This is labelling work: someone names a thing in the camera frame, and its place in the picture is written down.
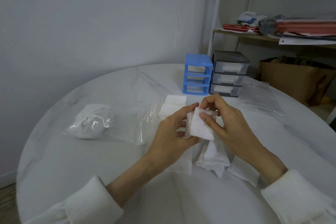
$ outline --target brown cardboard box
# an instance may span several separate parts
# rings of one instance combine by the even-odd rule
[[[321,102],[336,74],[336,68],[332,66],[285,56],[261,60],[258,70],[260,81],[310,105]]]

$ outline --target red book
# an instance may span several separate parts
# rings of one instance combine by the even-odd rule
[[[224,28],[241,28],[241,29],[250,29],[250,30],[259,30],[259,27],[250,27],[243,25],[235,25],[235,24],[223,24]]]

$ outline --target baseboard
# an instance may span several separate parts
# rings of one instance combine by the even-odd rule
[[[16,182],[17,170],[0,176],[0,189]]]

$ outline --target white sleeve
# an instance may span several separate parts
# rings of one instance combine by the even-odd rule
[[[124,213],[94,176],[82,189],[25,224],[112,224]]]
[[[336,223],[335,202],[296,170],[261,191],[282,223]]]

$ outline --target marble tabletop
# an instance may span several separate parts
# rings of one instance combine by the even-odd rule
[[[17,204],[21,220],[27,221],[63,201],[94,174],[109,183],[146,151],[148,144],[83,140],[64,133],[86,104],[126,110],[158,103],[167,94],[182,95],[183,71],[182,64],[116,71],[85,83],[51,107],[33,129],[19,163]],[[239,98],[225,100],[241,109],[259,140],[288,168],[298,170],[336,199],[336,133],[296,100],[272,91],[285,117],[253,112]],[[187,96],[187,104],[203,98]],[[199,146],[194,147],[196,155]],[[165,171],[128,202],[119,223],[279,223],[261,196],[262,186],[260,182],[254,188],[226,171],[217,178],[195,165],[191,176]]]

